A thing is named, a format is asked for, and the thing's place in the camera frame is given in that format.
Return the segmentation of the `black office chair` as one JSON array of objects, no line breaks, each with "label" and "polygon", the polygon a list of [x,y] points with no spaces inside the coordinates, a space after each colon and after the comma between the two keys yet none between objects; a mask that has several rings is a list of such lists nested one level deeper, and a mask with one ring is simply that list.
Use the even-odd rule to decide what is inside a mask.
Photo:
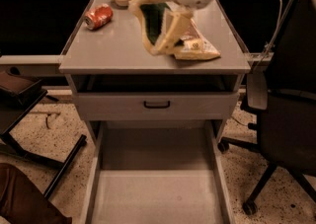
[{"label": "black office chair", "polygon": [[247,75],[241,108],[257,116],[249,127],[257,142],[223,137],[217,148],[235,145],[261,154],[268,167],[242,205],[257,212],[255,200],[276,168],[286,169],[316,201],[305,179],[316,176],[316,9],[315,0],[294,0],[277,36],[275,53],[265,71]]}]

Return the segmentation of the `grey drawer cabinet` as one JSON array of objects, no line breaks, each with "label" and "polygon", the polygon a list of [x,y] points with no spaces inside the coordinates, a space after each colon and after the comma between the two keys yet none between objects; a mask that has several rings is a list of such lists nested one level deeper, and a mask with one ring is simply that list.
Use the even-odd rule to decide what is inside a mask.
[{"label": "grey drawer cabinet", "polygon": [[[200,31],[221,55],[210,61],[180,61],[173,56],[152,56],[142,45],[140,26],[127,10],[115,8],[111,23],[96,32],[80,27],[60,65],[74,97],[81,93],[219,94],[237,93],[249,64],[216,2],[197,11]],[[188,126],[209,121],[217,143],[224,119],[204,120],[85,120],[95,142],[102,124]]]}]

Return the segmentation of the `red soda can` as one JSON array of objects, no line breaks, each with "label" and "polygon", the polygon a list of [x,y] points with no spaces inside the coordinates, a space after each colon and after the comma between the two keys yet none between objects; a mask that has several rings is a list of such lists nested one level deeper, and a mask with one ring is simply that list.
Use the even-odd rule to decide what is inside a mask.
[{"label": "red soda can", "polygon": [[113,17],[113,10],[108,4],[101,4],[85,13],[84,21],[89,30],[96,30],[107,24]]}]

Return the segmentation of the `green and yellow sponge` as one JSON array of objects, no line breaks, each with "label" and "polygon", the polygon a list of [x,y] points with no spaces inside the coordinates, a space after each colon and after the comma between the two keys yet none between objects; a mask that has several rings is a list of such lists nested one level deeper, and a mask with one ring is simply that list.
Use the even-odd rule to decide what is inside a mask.
[{"label": "green and yellow sponge", "polygon": [[159,4],[143,4],[140,6],[143,14],[146,37],[150,45],[154,45],[161,35],[161,27],[163,24],[164,13],[175,17],[174,12],[166,3]]}]

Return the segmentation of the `open middle drawer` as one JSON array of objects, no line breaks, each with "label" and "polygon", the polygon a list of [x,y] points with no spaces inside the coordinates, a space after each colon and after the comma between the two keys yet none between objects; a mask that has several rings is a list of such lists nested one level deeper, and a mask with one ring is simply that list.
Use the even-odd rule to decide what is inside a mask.
[{"label": "open middle drawer", "polygon": [[79,224],[235,224],[212,124],[104,122]]}]

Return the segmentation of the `brown object bottom left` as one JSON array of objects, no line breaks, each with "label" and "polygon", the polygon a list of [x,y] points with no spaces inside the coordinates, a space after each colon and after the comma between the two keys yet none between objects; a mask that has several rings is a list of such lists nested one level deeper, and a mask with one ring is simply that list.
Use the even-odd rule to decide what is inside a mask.
[{"label": "brown object bottom left", "polygon": [[10,224],[72,224],[34,183],[11,164],[0,164],[0,216]]}]

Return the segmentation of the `closed top drawer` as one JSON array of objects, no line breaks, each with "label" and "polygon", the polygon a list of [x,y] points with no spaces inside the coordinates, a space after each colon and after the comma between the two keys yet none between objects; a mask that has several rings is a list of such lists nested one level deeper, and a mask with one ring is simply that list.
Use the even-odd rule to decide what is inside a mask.
[{"label": "closed top drawer", "polygon": [[74,103],[85,120],[204,120],[232,115],[237,93],[81,93]]}]

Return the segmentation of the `brown chip bag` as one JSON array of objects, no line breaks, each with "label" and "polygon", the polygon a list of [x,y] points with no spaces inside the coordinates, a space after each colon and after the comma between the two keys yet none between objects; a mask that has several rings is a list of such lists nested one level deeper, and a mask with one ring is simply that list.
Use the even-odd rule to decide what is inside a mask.
[{"label": "brown chip bag", "polygon": [[211,60],[218,58],[220,52],[198,30],[194,21],[180,37],[174,56],[178,60]]}]

